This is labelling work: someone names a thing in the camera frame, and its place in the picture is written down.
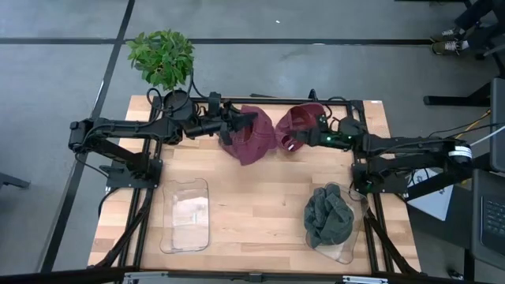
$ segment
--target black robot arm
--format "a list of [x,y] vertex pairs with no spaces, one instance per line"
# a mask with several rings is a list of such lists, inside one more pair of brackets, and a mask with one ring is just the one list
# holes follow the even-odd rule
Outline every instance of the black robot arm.
[[[406,193],[406,176],[416,169],[441,168],[444,172],[442,176],[448,178],[448,183],[472,169],[472,152],[463,140],[439,137],[383,138],[369,134],[359,121],[351,117],[343,118],[336,131],[329,129],[327,123],[320,123],[318,127],[296,131],[291,135],[312,147],[352,150],[359,159],[365,161],[351,166],[354,187],[362,193]],[[383,154],[402,155],[386,159],[381,157]]]
[[257,116],[240,114],[230,102],[221,106],[221,95],[215,92],[208,97],[208,110],[200,115],[200,108],[181,90],[166,95],[161,105],[163,108],[154,106],[159,118],[149,122],[106,118],[72,122],[69,148],[76,154],[93,151],[112,159],[112,166],[100,167],[108,173],[108,187],[155,188],[163,161],[142,152],[133,153],[107,138],[152,139],[177,145],[184,136],[194,139],[219,133],[224,144],[231,144],[230,133],[251,125]]

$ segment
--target maroon cloth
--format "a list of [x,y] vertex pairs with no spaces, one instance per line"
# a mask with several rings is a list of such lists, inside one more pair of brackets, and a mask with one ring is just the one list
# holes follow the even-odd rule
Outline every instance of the maroon cloth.
[[275,133],[271,119],[257,106],[242,106],[241,114],[257,113],[252,125],[236,133],[230,133],[231,145],[219,144],[230,155],[237,158],[242,166],[263,158],[268,150],[275,148]]
[[290,133],[317,126],[316,117],[321,114],[324,114],[324,108],[320,103],[304,103],[291,107],[275,127],[277,146],[287,151],[301,148],[304,143],[294,139]]

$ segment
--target floor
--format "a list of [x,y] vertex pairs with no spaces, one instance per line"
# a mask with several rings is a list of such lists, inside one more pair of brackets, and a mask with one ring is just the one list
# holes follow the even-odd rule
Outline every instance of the floor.
[[[123,119],[129,97],[148,87],[129,67],[129,48],[114,45],[118,36],[128,39],[139,32],[172,28],[192,39],[210,39],[195,50],[195,81],[207,93],[304,98],[315,88],[320,98],[383,100],[394,136],[425,136],[479,118],[485,109],[425,106],[422,97],[466,95],[497,72],[493,61],[478,62],[471,54],[437,57],[426,45],[219,41],[427,39],[452,25],[465,9],[462,3],[130,1],[134,6],[129,22],[123,21],[128,0],[0,2],[0,171],[32,183],[28,190],[4,187],[0,192],[0,275],[39,270],[47,235],[71,182],[69,123],[90,115],[97,94],[101,99],[106,95],[100,116]],[[125,30],[120,30],[122,23]],[[38,44],[35,38],[69,40]],[[89,38],[103,40],[86,41]],[[88,161],[96,166],[106,162],[97,155]],[[84,170],[55,270],[85,267],[103,190],[104,178]],[[461,248],[416,230],[416,224],[412,227],[423,272],[446,277],[448,266],[462,270]],[[498,282],[504,276],[494,267],[476,264],[478,281]]]

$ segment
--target wooden table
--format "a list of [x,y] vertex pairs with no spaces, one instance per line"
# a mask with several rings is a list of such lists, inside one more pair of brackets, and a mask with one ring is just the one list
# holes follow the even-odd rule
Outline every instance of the wooden table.
[[[380,101],[366,101],[365,115],[371,133],[389,136]],[[274,125],[291,106],[261,105]],[[333,106],[337,118],[345,107]],[[147,121],[150,106],[144,96],[132,96],[127,120]],[[142,140],[122,139],[120,145],[141,151]],[[351,151],[304,146],[295,153],[276,150],[249,166],[223,151],[217,137],[183,140],[178,146],[163,146],[163,182],[203,178],[208,183],[210,245],[200,252],[165,254],[159,245],[163,234],[163,193],[155,190],[142,256],[143,269],[187,271],[262,271],[313,274],[368,274],[370,265],[361,226],[354,260],[335,262],[305,244],[303,208],[312,190],[329,181],[348,186]],[[104,203],[89,264],[100,261],[121,236],[128,215],[132,189],[119,189]],[[420,269],[406,205],[396,196],[382,194],[387,232],[409,264]],[[127,263],[132,263],[131,242]],[[381,270],[383,253],[376,237]]]

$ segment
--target yellow cable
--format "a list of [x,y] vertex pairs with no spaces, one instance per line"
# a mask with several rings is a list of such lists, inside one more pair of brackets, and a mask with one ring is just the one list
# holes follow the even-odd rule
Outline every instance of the yellow cable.
[[[472,123],[471,125],[469,125],[469,126],[465,129],[465,131],[468,131],[468,130],[472,129],[475,125],[478,125],[478,124],[479,124],[479,122],[481,122],[481,119],[482,119],[482,118],[485,118],[485,117],[487,117],[487,116],[488,116],[488,115],[490,115],[490,114],[491,114],[491,110],[486,111],[484,114],[482,114],[481,118],[480,118],[478,121],[475,121],[474,123]],[[465,133],[461,133],[461,134],[457,135],[455,138],[456,138],[456,139],[459,139],[459,137],[461,137],[461,136],[463,136],[463,135],[465,135]]]

